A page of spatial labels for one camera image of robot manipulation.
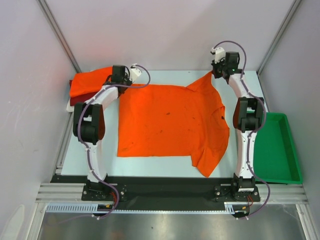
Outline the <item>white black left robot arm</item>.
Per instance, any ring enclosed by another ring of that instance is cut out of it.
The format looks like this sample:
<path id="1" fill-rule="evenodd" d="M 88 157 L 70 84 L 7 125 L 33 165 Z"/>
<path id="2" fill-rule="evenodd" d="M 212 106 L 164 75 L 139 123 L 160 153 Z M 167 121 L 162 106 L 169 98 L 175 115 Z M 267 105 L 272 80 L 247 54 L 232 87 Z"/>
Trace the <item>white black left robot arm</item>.
<path id="1" fill-rule="evenodd" d="M 70 82 L 73 135 L 84 146 L 90 182 L 98 183 L 107 176 L 102 158 L 102 139 L 106 131 L 104 110 L 141 74 L 135 64 L 131 67 L 113 65 L 77 73 Z"/>

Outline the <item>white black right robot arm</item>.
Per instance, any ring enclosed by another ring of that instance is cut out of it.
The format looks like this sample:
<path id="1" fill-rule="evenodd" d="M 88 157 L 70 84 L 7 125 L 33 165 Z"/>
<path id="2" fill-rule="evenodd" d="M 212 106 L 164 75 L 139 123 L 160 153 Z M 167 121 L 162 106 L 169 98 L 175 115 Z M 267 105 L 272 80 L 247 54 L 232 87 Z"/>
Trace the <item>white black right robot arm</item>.
<path id="1" fill-rule="evenodd" d="M 234 173 L 237 184 L 230 188 L 230 194 L 235 200 L 242 201 L 249 194 L 248 188 L 251 188 L 257 179 L 253 168 L 254 145 L 257 133 L 266 121 L 264 99 L 255 96 L 247 87 L 244 71 L 239 68 L 238 52 L 215 47 L 210 53 L 214 56 L 211 62 L 213 76 L 216 79 L 223 78 L 237 97 L 232 117 L 237 133 L 237 166 Z"/>

